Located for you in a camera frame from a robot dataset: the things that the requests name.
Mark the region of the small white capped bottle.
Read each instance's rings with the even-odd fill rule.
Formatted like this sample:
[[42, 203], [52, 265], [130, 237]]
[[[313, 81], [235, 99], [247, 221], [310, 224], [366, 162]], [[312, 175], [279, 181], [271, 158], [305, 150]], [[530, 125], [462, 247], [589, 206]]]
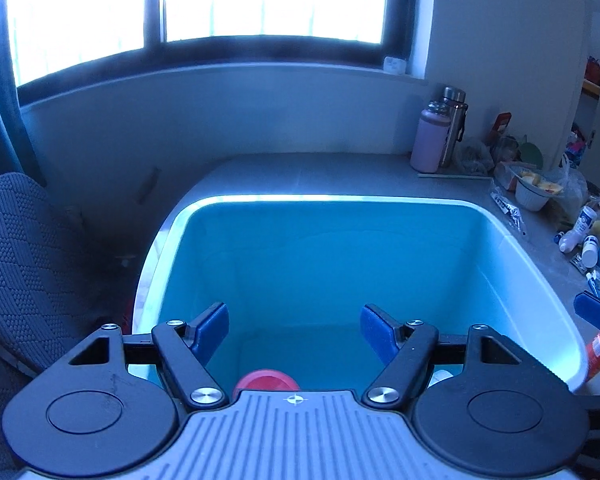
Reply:
[[591, 234], [583, 240], [581, 262], [585, 269], [593, 269], [598, 261], [598, 238]]

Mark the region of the red round object in bin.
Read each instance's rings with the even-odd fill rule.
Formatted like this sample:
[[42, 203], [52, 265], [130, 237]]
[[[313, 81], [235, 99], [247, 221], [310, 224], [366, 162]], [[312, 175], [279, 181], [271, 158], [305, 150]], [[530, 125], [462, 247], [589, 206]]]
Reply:
[[244, 390], [258, 391], [299, 391], [300, 387], [294, 378], [279, 370], [254, 370], [240, 378], [233, 390], [236, 400]]

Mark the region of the pink water bottle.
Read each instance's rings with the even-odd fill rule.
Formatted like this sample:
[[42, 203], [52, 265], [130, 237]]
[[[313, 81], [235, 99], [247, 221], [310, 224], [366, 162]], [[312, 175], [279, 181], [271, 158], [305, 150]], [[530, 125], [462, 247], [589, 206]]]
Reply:
[[411, 154], [411, 166], [421, 174], [434, 174], [440, 165], [451, 125], [449, 107], [430, 101], [419, 116]]

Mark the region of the dark patterned fabric chair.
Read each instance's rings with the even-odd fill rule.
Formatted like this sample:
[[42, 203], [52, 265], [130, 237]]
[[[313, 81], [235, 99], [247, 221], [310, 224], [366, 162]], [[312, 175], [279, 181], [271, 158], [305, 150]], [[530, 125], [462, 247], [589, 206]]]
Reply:
[[102, 324], [129, 327], [138, 280], [130, 257], [117, 257], [69, 219], [35, 180], [0, 176], [0, 479], [18, 467], [2, 415], [34, 374], [54, 364]]

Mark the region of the white bowl with food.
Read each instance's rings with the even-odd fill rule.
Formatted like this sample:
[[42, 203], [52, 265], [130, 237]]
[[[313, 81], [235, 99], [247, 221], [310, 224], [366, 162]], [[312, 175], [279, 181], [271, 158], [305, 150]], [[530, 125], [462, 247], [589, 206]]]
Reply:
[[559, 196], [564, 190], [560, 183], [534, 169], [513, 166], [512, 171], [517, 179], [516, 201], [528, 211], [540, 211], [551, 198]]

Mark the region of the steel thermos bottle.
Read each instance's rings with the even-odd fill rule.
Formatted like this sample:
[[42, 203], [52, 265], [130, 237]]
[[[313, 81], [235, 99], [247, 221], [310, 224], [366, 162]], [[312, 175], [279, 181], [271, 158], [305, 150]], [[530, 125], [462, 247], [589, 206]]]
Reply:
[[440, 162], [440, 166], [445, 168], [451, 163], [455, 145], [463, 140], [468, 104], [466, 93], [452, 86], [443, 89], [442, 102], [448, 107], [450, 116], [449, 131]]

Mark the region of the white plastic storage bin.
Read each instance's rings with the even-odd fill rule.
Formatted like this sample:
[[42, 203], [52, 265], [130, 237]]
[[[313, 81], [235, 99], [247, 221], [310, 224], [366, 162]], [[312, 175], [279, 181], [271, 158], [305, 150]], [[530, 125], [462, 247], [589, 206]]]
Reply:
[[214, 196], [186, 206], [160, 243], [133, 328], [226, 304], [228, 334], [209, 363], [226, 390], [260, 368], [309, 390], [364, 390], [381, 369], [360, 331], [366, 304], [444, 334], [489, 325], [571, 389], [584, 382], [583, 339], [526, 245], [464, 200]]

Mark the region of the clear plastic bag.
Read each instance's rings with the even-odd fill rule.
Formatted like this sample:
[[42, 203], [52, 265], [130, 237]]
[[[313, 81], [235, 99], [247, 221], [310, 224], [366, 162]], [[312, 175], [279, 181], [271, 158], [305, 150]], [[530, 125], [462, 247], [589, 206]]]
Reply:
[[550, 180], [559, 184], [562, 190], [550, 201], [562, 212], [569, 221], [577, 218], [582, 206], [588, 201], [588, 184], [579, 170], [571, 167], [566, 154], [558, 165], [548, 173]]

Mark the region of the white lotion bottle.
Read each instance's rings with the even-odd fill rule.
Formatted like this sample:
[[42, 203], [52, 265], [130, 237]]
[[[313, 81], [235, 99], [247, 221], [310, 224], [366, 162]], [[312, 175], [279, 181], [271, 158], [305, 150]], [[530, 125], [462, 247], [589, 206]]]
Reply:
[[583, 206], [576, 223], [560, 238], [558, 242], [559, 251], [563, 254], [570, 254], [574, 248], [583, 242], [591, 231], [596, 218], [597, 212], [592, 207], [588, 205]]

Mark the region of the silver snack wrapper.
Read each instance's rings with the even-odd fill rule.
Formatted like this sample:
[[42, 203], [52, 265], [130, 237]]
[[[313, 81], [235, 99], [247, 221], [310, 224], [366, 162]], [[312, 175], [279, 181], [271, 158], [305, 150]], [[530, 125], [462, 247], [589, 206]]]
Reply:
[[509, 224], [517, 230], [521, 236], [526, 236], [527, 229], [519, 208], [506, 198], [499, 188], [492, 188], [490, 196], [501, 213], [508, 219]]

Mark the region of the small white box on sill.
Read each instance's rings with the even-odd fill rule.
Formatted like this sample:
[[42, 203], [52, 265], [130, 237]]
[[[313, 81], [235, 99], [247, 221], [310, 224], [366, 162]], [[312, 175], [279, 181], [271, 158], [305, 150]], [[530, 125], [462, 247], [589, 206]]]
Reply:
[[403, 76], [406, 74], [407, 62], [405, 58], [386, 56], [382, 63], [382, 70], [390, 75]]

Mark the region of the red tube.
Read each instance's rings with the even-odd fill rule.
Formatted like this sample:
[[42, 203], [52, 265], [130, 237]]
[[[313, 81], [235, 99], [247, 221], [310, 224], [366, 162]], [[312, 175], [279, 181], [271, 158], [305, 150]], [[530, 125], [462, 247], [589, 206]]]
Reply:
[[586, 345], [585, 350], [588, 357], [588, 374], [585, 381], [589, 382], [600, 372], [600, 332]]

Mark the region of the dark window frame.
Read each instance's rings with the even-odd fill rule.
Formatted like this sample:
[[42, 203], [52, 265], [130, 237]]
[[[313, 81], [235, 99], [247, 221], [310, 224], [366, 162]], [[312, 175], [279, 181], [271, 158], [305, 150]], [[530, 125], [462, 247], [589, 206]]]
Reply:
[[364, 46], [343, 39], [299, 36], [231, 36], [187, 39], [169, 44], [158, 0], [145, 0], [145, 44], [136, 51], [105, 56], [21, 87], [15, 84], [7, 45], [6, 0], [0, 0], [0, 76], [19, 105], [29, 105], [94, 84], [174, 68], [226, 63], [317, 63], [378, 68], [387, 56], [409, 58], [415, 37], [416, 0], [386, 0], [380, 44]]

